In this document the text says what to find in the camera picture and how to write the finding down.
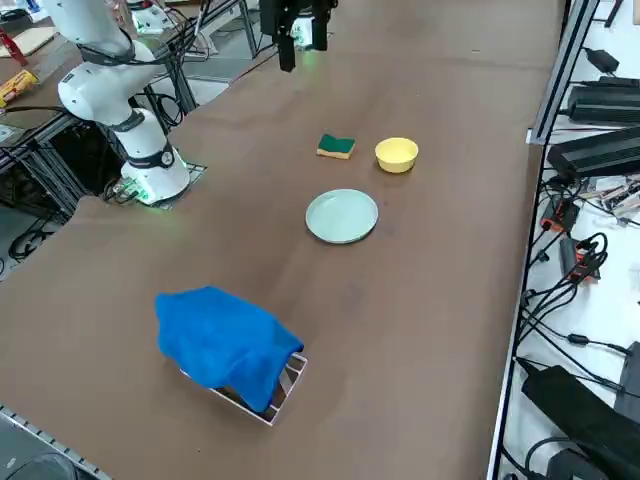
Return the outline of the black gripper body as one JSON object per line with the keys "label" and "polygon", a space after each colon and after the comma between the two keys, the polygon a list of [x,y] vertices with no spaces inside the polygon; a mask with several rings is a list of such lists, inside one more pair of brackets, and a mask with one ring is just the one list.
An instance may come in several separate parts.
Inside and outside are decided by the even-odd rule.
{"label": "black gripper body", "polygon": [[260,0],[261,31],[266,35],[275,35],[287,19],[294,21],[304,14],[318,16],[319,22],[327,24],[335,8],[336,2],[333,0]]}

